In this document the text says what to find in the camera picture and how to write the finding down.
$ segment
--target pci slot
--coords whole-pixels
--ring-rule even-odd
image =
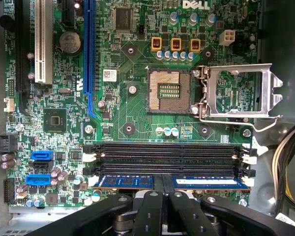
[[[83,94],[88,96],[88,113],[93,113],[93,80],[94,80],[94,41],[95,41],[95,1],[84,1],[84,73]]]
[[[30,93],[30,61],[26,54],[30,51],[30,0],[15,0],[15,89],[18,93],[18,107],[20,112],[29,116],[25,111]]]
[[[35,0],[35,82],[53,84],[53,1]]]

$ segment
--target blue ram module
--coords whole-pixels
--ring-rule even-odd
[[[152,189],[152,176],[103,176],[94,187],[98,188],[127,188]]]
[[[249,190],[245,184],[233,177],[172,177],[174,188],[210,190]]]

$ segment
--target screw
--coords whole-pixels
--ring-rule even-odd
[[[200,76],[200,70],[193,70],[192,74],[194,77],[199,77]]]
[[[197,108],[197,107],[192,107],[192,108],[191,108],[191,113],[194,114],[194,115],[198,114],[198,113],[199,113],[199,108]]]
[[[214,202],[216,202],[216,199],[213,198],[213,197],[208,197],[207,200],[208,200],[210,203],[214,203]]]
[[[127,198],[125,198],[125,197],[121,197],[121,198],[119,198],[118,199],[120,202],[125,202],[125,201],[127,201]]]
[[[157,192],[151,192],[149,195],[155,197],[155,196],[158,196],[158,193]]]
[[[179,192],[175,192],[175,193],[174,193],[174,196],[176,196],[176,197],[181,197],[181,196],[182,196],[182,194],[181,194],[181,193],[179,193]]]
[[[249,138],[251,137],[252,133],[249,129],[245,129],[243,134],[242,134],[245,138]]]

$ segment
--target chipset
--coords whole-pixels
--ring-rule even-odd
[[[132,8],[116,7],[114,9],[114,29],[117,32],[130,33],[132,30]]]

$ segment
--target small white connector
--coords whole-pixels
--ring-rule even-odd
[[[226,29],[220,34],[221,46],[230,46],[235,41],[235,30]]]
[[[3,100],[5,102],[5,108],[3,109],[4,112],[14,112],[14,98],[5,98]]]
[[[241,181],[247,187],[253,187],[253,186],[255,186],[255,179],[254,178],[248,178],[247,176],[244,176],[244,177],[241,178]]]

